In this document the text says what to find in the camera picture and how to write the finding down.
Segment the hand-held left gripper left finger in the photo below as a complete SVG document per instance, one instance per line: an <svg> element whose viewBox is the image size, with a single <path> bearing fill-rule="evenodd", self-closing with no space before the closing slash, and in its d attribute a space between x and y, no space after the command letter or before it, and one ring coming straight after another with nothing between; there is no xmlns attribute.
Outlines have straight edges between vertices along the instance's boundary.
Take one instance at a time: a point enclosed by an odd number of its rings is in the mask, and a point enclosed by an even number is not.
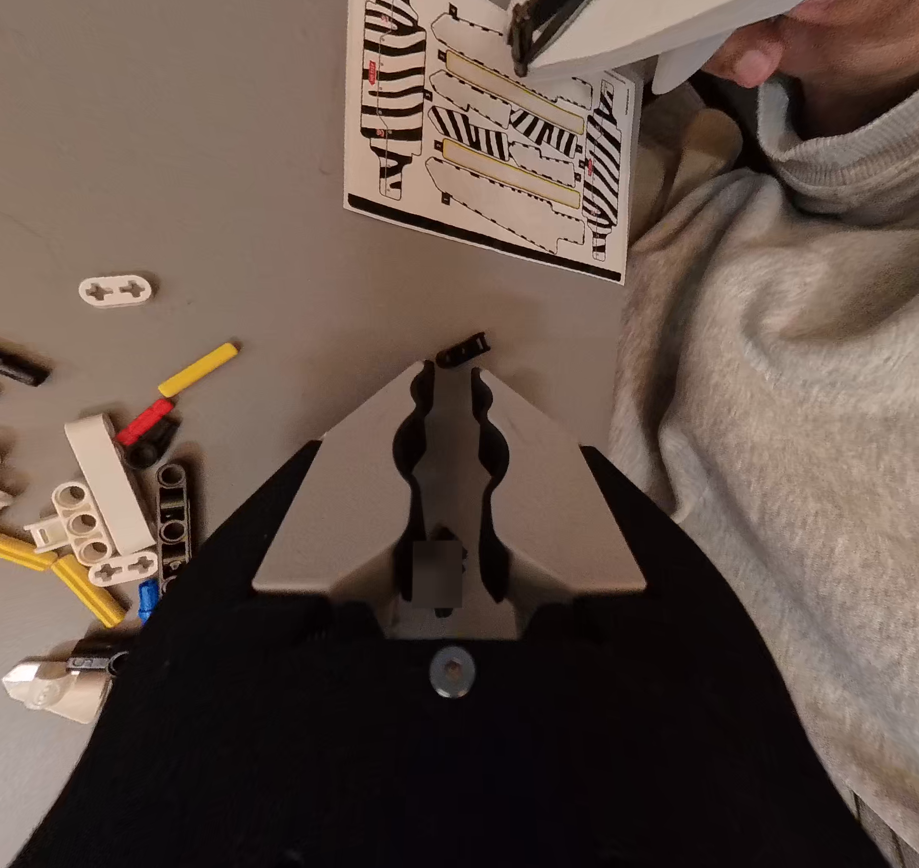
<svg viewBox="0 0 919 868"><path fill-rule="evenodd" d="M426 539L415 469L426 452L435 364L417 361L316 443L309 468L252 580L269 598L359 602L392 631Z"/></svg>

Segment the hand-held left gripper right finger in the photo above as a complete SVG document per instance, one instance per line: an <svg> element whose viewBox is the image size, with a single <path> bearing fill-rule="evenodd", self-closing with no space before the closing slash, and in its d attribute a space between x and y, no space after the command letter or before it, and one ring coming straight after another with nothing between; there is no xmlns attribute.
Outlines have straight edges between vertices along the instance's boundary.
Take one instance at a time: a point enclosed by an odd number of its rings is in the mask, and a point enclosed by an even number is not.
<svg viewBox="0 0 919 868"><path fill-rule="evenodd" d="M542 607L635 595L647 581L580 443L492 372L471 372L478 460L488 474L482 583L518 634Z"/></svg>

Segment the small black lego pin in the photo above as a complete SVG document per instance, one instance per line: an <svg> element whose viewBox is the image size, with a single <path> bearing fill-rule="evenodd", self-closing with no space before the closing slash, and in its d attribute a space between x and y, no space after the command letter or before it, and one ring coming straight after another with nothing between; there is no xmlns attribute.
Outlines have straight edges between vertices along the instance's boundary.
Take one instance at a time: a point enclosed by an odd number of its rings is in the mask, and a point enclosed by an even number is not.
<svg viewBox="0 0 919 868"><path fill-rule="evenodd" d="M458 369L488 354L490 350L486 333L478 332L439 351L435 356L435 363L441 369Z"/></svg>

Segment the black lego beam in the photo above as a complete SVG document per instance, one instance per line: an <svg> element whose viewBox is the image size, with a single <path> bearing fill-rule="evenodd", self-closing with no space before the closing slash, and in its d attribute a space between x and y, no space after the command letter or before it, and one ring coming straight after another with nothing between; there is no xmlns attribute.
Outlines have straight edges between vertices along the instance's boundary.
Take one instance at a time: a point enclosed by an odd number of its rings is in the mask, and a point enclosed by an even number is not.
<svg viewBox="0 0 919 868"><path fill-rule="evenodd" d="M163 596L193 554L190 474L181 462L159 466L155 475L155 535L159 594Z"/></svg>

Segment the yellow lego axle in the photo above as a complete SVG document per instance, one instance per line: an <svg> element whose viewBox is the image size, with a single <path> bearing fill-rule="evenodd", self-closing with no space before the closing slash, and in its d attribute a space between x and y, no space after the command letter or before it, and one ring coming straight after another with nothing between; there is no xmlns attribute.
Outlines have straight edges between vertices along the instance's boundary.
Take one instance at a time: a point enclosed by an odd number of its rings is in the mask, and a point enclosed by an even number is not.
<svg viewBox="0 0 919 868"><path fill-rule="evenodd" d="M157 391L162 398L171 400L229 363L239 353L240 349L236 344L222 344L167 378L158 385Z"/></svg>

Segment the black lego ball joint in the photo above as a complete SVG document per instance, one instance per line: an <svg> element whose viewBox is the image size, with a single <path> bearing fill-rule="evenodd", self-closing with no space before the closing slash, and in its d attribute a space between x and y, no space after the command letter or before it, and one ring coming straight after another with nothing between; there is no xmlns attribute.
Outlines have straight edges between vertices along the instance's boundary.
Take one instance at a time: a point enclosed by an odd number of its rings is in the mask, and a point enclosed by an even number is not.
<svg viewBox="0 0 919 868"><path fill-rule="evenodd" d="M160 419L132 445L123 450L125 465L143 471L162 462L175 440L180 423L169 416Z"/></svg>

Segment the red lego axle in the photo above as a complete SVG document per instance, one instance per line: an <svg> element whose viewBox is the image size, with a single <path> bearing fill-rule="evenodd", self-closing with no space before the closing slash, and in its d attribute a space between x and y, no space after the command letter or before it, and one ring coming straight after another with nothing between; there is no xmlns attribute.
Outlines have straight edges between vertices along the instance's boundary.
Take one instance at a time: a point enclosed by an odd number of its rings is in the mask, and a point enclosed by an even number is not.
<svg viewBox="0 0 919 868"><path fill-rule="evenodd" d="M171 400L158 399L117 432L114 440L123 447L136 444L160 421L165 419L174 408L175 404Z"/></svg>

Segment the white two-hole lego beam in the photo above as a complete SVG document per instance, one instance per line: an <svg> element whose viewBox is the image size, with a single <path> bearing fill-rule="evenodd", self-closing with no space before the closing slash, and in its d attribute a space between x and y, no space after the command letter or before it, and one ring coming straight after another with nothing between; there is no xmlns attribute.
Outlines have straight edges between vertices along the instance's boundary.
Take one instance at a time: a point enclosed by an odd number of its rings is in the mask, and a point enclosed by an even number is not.
<svg viewBox="0 0 919 868"><path fill-rule="evenodd" d="M134 581L143 581L159 572L160 558L153 549L143 550L127 556L111 556L87 569L87 577L93 585L110 589Z"/></svg>
<svg viewBox="0 0 919 868"><path fill-rule="evenodd" d="M155 285L145 277L128 274L87 277L78 285L80 300L95 310L140 307L155 296Z"/></svg>

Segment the white curved lego panel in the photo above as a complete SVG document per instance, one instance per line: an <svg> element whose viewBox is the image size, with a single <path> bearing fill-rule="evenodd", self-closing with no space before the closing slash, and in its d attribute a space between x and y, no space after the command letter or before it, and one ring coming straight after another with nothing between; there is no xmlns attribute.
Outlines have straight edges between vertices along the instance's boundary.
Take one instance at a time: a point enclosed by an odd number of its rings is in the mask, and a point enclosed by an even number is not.
<svg viewBox="0 0 919 868"><path fill-rule="evenodd" d="M117 553L127 556L154 547L155 536L109 416L85 417L65 424L63 430Z"/></svg>

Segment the yellow ribbed lego piece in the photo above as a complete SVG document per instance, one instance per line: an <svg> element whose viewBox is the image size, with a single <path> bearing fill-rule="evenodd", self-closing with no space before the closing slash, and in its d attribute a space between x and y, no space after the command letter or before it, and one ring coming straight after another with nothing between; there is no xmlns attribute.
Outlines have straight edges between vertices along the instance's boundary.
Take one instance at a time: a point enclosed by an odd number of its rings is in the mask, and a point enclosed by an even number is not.
<svg viewBox="0 0 919 868"><path fill-rule="evenodd" d="M34 572L49 570L58 557L54 551L40 552L33 544L8 534L0 536L1 560Z"/></svg>
<svg viewBox="0 0 919 868"><path fill-rule="evenodd" d="M115 628L124 622L127 612L108 590L91 582L88 568L75 556L58 557L50 571L104 627Z"/></svg>

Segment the white three-hole lego connector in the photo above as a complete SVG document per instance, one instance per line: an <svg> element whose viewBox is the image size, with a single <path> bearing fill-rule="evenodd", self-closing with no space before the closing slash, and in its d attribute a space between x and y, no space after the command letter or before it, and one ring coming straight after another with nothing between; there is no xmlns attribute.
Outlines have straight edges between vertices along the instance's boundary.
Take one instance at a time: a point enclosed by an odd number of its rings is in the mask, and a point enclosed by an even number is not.
<svg viewBox="0 0 919 868"><path fill-rule="evenodd" d="M88 484L63 482L52 492L54 513L24 526L39 552L70 549L89 568L115 554L112 537Z"/></svg>

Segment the black lego connector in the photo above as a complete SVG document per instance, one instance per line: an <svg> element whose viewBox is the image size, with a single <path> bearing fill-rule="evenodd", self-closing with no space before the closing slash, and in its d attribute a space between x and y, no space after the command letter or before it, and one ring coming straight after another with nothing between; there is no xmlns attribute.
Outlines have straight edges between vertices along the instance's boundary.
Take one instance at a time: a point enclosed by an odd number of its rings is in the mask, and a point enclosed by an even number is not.
<svg viewBox="0 0 919 868"><path fill-rule="evenodd" d="M2 381L37 388L48 380L51 373L52 365L29 348L1 340Z"/></svg>

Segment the person's right hand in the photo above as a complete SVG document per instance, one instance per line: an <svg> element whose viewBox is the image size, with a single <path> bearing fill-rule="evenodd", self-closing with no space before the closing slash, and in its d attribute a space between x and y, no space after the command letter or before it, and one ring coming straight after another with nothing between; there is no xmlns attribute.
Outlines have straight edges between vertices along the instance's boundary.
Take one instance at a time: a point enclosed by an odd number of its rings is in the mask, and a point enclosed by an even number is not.
<svg viewBox="0 0 919 868"><path fill-rule="evenodd" d="M802 139L844 135L917 91L918 0L806 0L735 30L701 70L747 90L784 76Z"/></svg>

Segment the beige cloth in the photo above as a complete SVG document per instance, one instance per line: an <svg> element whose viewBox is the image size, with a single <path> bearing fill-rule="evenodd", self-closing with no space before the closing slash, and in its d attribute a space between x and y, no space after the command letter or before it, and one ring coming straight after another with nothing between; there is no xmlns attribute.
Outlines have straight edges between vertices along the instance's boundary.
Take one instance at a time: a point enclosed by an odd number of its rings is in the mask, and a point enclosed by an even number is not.
<svg viewBox="0 0 919 868"><path fill-rule="evenodd" d="M708 105L689 82L642 107L633 145L628 243L710 179L729 172L742 149L741 127Z"/></svg>

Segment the grey sweater person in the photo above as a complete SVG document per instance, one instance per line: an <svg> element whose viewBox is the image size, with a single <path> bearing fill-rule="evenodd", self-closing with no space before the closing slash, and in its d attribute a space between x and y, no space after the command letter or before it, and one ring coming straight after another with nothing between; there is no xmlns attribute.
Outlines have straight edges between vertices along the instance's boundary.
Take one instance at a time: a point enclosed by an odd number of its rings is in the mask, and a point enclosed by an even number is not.
<svg viewBox="0 0 919 868"><path fill-rule="evenodd" d="M609 455L738 594L917 866L917 167L721 175L631 248Z"/></svg>

